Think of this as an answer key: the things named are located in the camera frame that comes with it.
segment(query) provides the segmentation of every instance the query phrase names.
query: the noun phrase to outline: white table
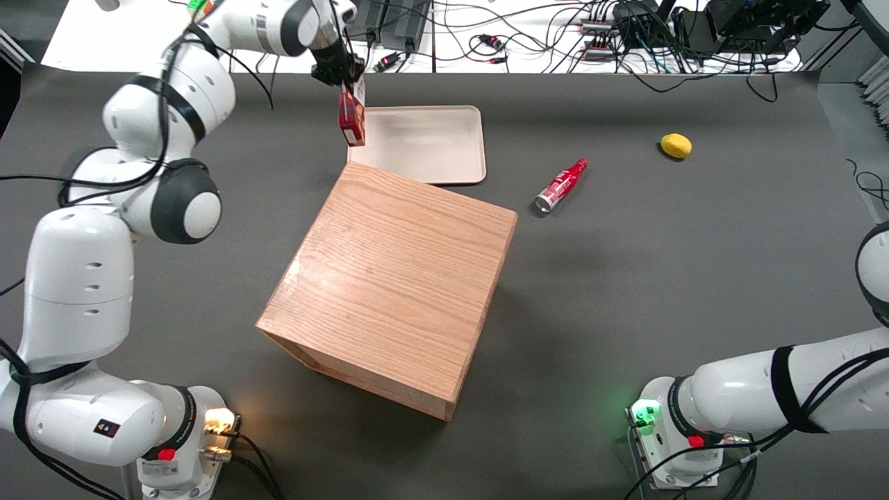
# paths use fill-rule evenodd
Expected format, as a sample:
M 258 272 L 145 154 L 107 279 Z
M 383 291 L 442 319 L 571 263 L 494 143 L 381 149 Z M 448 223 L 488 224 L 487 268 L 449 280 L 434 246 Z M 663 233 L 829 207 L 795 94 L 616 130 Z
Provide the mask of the white table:
M 703 8 L 707 0 L 678 0 L 677 6 L 695 9 Z M 444 61 L 460 57 L 469 49 L 470 39 L 475 35 L 501 35 L 511 36 L 516 33 L 506 22 L 497 19 L 493 14 L 478 8 L 485 7 L 501 15 L 522 11 L 523 9 L 545 5 L 540 0 L 440 0 L 430 8 L 430 17 L 436 20 L 426 23 L 426 33 L 420 43 L 422 54 L 431 55 L 433 36 L 435 31 L 436 56 L 440 61 L 436 64 L 436 71 L 441 73 L 501 73 L 507 71 L 505 64 L 489 64 L 473 60 L 461 59 Z M 552 2 L 546 8 L 536 9 L 530 12 L 508 16 L 509 23 L 523 32 L 534 36 L 545 44 L 552 44 L 557 38 L 557 28 L 564 26 L 572 17 L 575 21 L 584 17 L 581 14 L 582 3 L 574 1 Z M 564 10 L 556 16 L 546 40 L 547 25 L 550 19 L 560 10 Z M 612 18 L 611 6 L 606 9 L 608 19 Z M 184 6 L 171 4 L 163 0 L 122 0 L 120 8 L 113 12 L 104 12 L 96 6 L 93 0 L 69 0 L 68 6 L 59 21 L 55 35 L 52 37 L 46 54 L 41 61 L 45 66 L 73 71 L 122 71 L 139 72 L 154 64 L 163 49 L 173 40 L 188 24 L 188 13 Z M 463 26 L 465 28 L 453 28 L 447 30 L 445 22 L 450 26 Z M 525 37 L 517 37 L 508 45 L 509 71 L 513 73 L 540 73 L 547 68 L 553 68 L 563 58 L 563 53 L 580 50 L 582 41 L 579 27 L 569 27 L 556 44 L 557 53 L 553 54 L 553 63 L 550 65 L 550 52 L 533 53 L 519 46 L 525 44 L 534 47 L 533 42 Z M 367 54 L 366 42 L 353 40 L 353 48 L 362 57 Z M 375 47 L 371 52 L 370 64 L 372 66 L 380 58 L 391 54 L 393 51 L 382 47 Z M 737 55 L 733 53 L 720 54 L 731 59 L 740 60 L 741 67 L 746 69 L 749 55 Z M 236 57 L 242 60 L 252 69 L 259 62 L 261 54 L 250 51 L 236 51 Z M 276 57 L 268 57 L 260 65 L 262 73 L 270 73 L 275 67 Z M 800 58 L 797 51 L 781 63 L 771 66 L 772 71 L 790 71 L 799 66 Z M 223 57 L 223 64 L 228 65 L 228 60 Z M 308 73 L 314 60 L 308 52 L 300 57 L 282 57 L 277 65 L 279 73 Z M 404 65 L 401 72 L 404 73 L 429 73 L 433 70 L 431 57 L 413 55 Z M 570 59 L 559 65 L 555 72 L 565 73 L 574 66 Z M 238 64 L 231 65 L 233 72 L 245 72 Z M 573 69 L 574 73 L 613 73 L 619 70 L 621 73 L 629 69 L 636 73 L 678 72 L 678 66 L 672 58 L 658 58 L 656 63 L 651 55 L 644 50 L 633 50 L 632 54 L 623 59 L 623 65 L 618 69 L 613 60 L 598 63 L 582 62 Z M 712 73 L 726 68 L 724 62 L 709 61 L 701 72 Z

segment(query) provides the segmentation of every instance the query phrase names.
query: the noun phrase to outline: green light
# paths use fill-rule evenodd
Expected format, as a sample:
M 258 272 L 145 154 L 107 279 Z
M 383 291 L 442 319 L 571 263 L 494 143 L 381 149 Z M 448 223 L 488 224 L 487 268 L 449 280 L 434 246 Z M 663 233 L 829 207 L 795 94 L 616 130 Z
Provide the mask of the green light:
M 640 399 L 630 407 L 630 413 L 636 416 L 636 424 L 640 427 L 654 424 L 660 412 L 661 403 L 654 399 Z

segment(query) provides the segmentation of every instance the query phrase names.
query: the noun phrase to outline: black strap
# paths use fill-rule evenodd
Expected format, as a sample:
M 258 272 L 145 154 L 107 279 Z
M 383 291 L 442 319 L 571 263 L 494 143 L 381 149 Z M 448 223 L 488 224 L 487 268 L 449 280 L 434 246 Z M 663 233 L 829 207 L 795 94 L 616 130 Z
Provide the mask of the black strap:
M 220 57 L 219 51 L 216 50 L 216 44 L 213 42 L 213 39 L 207 35 L 207 32 L 200 29 L 197 24 L 189 24 L 188 28 L 185 28 L 188 33 L 191 33 L 194 36 L 197 36 L 201 39 L 201 43 L 204 44 L 204 49 L 212 54 L 213 57 L 218 59 Z
M 704 438 L 704 442 L 708 446 L 715 445 L 722 440 L 723 435 L 695 429 L 689 421 L 685 420 L 685 415 L 682 415 L 682 411 L 679 409 L 679 387 L 682 386 L 682 382 L 684 382 L 688 376 L 689 375 L 676 377 L 676 379 L 673 380 L 673 384 L 669 386 L 669 390 L 667 391 L 667 410 L 669 411 L 670 418 L 673 419 L 673 424 L 676 426 L 677 431 L 683 436 L 686 436 L 687 438 L 701 436 Z
M 185 400 L 185 415 L 182 417 L 182 423 L 180 423 L 179 429 L 177 429 L 168 440 L 151 448 L 142 456 L 145 460 L 158 460 L 157 454 L 160 453 L 162 449 L 169 448 L 178 450 L 185 444 L 185 441 L 191 434 L 191 430 L 195 428 L 195 421 L 197 418 L 197 403 L 195 403 L 195 397 L 192 396 L 191 392 L 188 392 L 188 389 L 185 387 L 180 387 L 178 385 L 171 385 L 170 387 L 179 391 L 182 395 L 182 399 Z
M 826 434 L 827 431 L 809 420 L 799 406 L 797 392 L 793 390 L 793 382 L 790 380 L 791 351 L 793 351 L 793 346 L 786 345 L 776 349 L 772 355 L 772 392 L 775 395 L 775 400 L 778 401 L 778 407 L 781 408 L 784 418 L 794 429 L 810 434 Z
M 138 85 L 158 95 L 163 93 L 163 96 L 167 98 L 167 103 L 179 111 L 179 114 L 188 122 L 191 132 L 195 135 L 195 142 L 200 142 L 207 135 L 204 120 L 197 114 L 197 109 L 188 103 L 176 89 L 162 82 L 159 78 L 149 77 L 148 75 L 136 75 L 130 81 L 130 84 Z
M 9 365 L 9 378 L 12 379 L 13 382 L 17 383 L 20 387 L 34 387 L 35 385 L 40 385 L 41 383 L 49 383 L 54 380 L 59 380 L 61 377 L 66 375 L 71 375 L 80 368 L 85 367 L 92 363 L 92 360 L 83 361 L 80 363 L 72 363 L 70 365 L 64 365 L 58 368 L 53 368 L 52 370 L 47 370 L 45 372 L 40 373 L 27 373 L 22 374 L 19 373 L 19 370 L 15 369 L 15 366 L 10 363 Z

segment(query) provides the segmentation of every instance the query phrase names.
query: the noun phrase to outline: beige tray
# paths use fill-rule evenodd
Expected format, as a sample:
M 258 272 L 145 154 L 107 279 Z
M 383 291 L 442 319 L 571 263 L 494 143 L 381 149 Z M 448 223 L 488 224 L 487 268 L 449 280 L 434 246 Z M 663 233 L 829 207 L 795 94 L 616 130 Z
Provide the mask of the beige tray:
M 367 108 L 366 146 L 348 161 L 427 184 L 476 184 L 485 179 L 482 114 L 475 106 Z

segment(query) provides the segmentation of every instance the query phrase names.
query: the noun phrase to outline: red can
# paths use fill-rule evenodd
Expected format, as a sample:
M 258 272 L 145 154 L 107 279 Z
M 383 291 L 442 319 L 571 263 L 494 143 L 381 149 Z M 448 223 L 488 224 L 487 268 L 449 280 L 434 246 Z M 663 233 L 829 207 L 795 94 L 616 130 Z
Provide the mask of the red can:
M 534 204 L 541 212 L 548 214 L 558 204 L 562 198 L 568 196 L 568 193 L 577 185 L 577 180 L 587 168 L 587 159 L 581 158 L 577 163 L 564 169 L 559 175 L 549 183 L 546 189 L 534 199 Z

